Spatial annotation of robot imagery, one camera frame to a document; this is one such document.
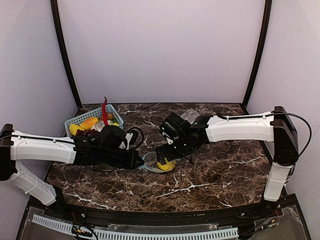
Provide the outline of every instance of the brown marble tabletop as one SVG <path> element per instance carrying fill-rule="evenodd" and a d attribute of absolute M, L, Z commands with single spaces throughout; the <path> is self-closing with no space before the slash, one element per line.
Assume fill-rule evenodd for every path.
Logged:
<path fill-rule="evenodd" d="M 142 157 L 166 143 L 159 125 L 171 113 L 195 109 L 201 115 L 243 115 L 239 104 L 135 103 L 113 104 L 125 129 L 139 127 L 145 141 Z M 100 105 L 85 105 L 79 115 Z M 69 204 L 138 212 L 183 212 L 221 209 L 262 199 L 270 164 L 258 141 L 205 144 L 167 173 L 145 169 L 114 169 L 106 164 L 77 166 L 53 163 L 46 182 L 62 189 Z"/>

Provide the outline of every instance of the black pole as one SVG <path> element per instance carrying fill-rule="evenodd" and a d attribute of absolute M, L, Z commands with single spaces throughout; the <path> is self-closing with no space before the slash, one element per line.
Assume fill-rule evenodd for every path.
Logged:
<path fill-rule="evenodd" d="M 255 58 L 254 58 L 254 62 L 253 62 L 253 67 L 252 67 L 249 83 L 248 83 L 248 86 L 246 88 L 245 95 L 244 95 L 243 102 L 242 102 L 242 105 L 245 108 L 247 107 L 247 105 L 249 103 L 249 99 L 250 99 L 252 90 L 253 90 L 254 85 L 255 85 L 255 81 L 256 81 L 256 77 L 257 77 L 257 73 L 258 73 L 258 69 L 259 69 L 259 65 L 260 65 L 260 61 L 261 61 L 261 57 L 262 57 L 262 53 L 264 51 L 264 46 L 265 46 L 266 37 L 267 37 L 267 31 L 268 31 L 268 25 L 269 25 L 269 19 L 270 19 L 270 13 L 271 13 L 271 5 L 272 5 L 272 0 L 265 0 L 263 19 L 262 19 L 262 26 L 261 26 L 261 31 L 260 31 L 258 47 L 256 49 Z"/>
<path fill-rule="evenodd" d="M 54 27 L 55 27 L 56 38 L 58 40 L 65 73 L 66 73 L 66 76 L 69 81 L 69 85 L 70 85 L 70 88 L 72 91 L 74 101 L 76 103 L 76 106 L 79 109 L 82 106 L 82 103 L 81 103 L 81 99 L 80 99 L 80 96 L 79 96 L 79 93 L 77 90 L 74 76 L 72 74 L 72 70 L 71 70 L 71 66 L 70 66 L 70 62 L 69 62 L 69 58 L 68 58 L 68 54 L 67 54 L 67 48 L 66 48 L 64 35 L 62 32 L 60 15 L 59 15 L 59 7 L 58 7 L 57 0 L 51 0 L 51 9 L 52 9 L 52 16 L 53 16 L 53 22 L 54 22 Z"/>

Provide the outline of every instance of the white perforated rail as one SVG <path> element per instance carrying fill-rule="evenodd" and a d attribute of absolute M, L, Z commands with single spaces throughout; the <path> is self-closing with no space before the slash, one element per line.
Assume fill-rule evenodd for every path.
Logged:
<path fill-rule="evenodd" d="M 44 216 L 34 214 L 33 223 L 39 224 L 46 228 L 58 231 L 60 233 L 73 235 L 71 233 L 72 224 L 62 221 L 53 220 Z M 224 230 L 214 230 L 197 233 L 182 233 L 182 234 L 140 234 L 140 233 L 126 233 L 114 232 L 100 229 L 94 229 L 99 240 L 227 240 L 239 237 L 238 228 L 229 228 Z M 93 239 L 95 236 L 82 237 L 84 239 Z"/>

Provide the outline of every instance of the light blue basket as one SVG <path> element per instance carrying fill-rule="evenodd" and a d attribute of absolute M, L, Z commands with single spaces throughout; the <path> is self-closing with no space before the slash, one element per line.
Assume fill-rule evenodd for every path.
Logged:
<path fill-rule="evenodd" d="M 116 111 L 116 109 L 114 108 L 114 106 L 112 106 L 111 104 L 107 104 L 105 106 L 105 110 L 107 113 L 111 113 L 113 114 L 113 116 L 115 117 L 116 121 L 119 124 L 119 128 L 124 129 L 124 120 L 120 117 L 119 113 Z M 102 115 L 102 107 L 99 107 L 95 110 L 92 111 L 88 111 L 87 113 L 84 113 L 80 116 L 76 116 L 68 121 L 65 121 L 64 123 L 64 127 L 65 127 L 65 132 L 66 135 L 68 137 L 71 137 L 71 133 L 69 131 L 69 126 L 71 124 L 76 124 L 76 125 L 80 125 L 81 123 L 83 123 L 86 119 L 91 118 L 91 117 L 97 117 L 100 118 L 100 116 Z"/>

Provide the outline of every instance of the red pepper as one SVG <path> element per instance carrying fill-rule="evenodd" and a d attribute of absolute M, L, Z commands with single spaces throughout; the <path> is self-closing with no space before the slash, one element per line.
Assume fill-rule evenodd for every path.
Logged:
<path fill-rule="evenodd" d="M 102 116 L 103 116 L 104 125 L 108 125 L 108 118 L 107 118 L 107 112 L 106 112 L 107 102 L 108 102 L 107 98 L 104 97 L 104 103 L 102 103 Z"/>

